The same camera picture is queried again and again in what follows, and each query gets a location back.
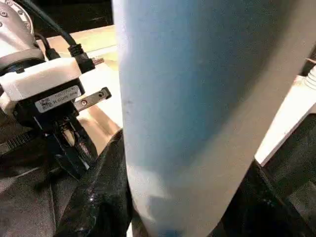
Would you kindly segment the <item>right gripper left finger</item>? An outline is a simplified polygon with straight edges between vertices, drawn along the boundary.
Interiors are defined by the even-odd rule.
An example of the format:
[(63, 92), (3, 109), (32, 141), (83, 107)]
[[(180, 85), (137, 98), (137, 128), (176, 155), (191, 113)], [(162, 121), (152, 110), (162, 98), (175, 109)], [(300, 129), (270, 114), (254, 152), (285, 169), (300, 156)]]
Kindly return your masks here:
[(120, 129), (80, 179), (55, 236), (124, 237), (132, 215), (123, 130)]

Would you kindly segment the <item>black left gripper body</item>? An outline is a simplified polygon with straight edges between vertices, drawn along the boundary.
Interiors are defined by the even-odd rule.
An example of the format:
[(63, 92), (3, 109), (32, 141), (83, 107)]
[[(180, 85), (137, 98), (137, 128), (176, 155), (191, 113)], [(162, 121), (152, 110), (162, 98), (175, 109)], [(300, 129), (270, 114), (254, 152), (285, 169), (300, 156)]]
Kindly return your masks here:
[(85, 151), (85, 129), (74, 106), (58, 106), (41, 113), (35, 106), (16, 106), (14, 118), (36, 130), (52, 151)]

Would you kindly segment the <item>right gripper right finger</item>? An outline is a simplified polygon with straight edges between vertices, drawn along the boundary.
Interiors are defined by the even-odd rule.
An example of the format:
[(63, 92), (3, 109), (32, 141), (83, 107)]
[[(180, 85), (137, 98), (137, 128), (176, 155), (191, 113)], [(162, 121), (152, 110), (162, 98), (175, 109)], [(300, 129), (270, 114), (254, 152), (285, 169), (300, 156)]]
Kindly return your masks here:
[(254, 160), (212, 237), (314, 237), (315, 230)]

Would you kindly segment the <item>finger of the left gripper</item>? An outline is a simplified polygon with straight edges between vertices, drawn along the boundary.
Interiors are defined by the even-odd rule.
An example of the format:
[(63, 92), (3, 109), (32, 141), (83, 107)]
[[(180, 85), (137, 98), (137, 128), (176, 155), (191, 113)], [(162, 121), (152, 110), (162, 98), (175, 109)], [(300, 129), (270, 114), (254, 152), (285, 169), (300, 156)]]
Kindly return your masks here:
[(94, 143), (80, 123), (55, 123), (48, 135), (48, 147), (60, 167), (75, 179), (80, 179), (98, 157)]

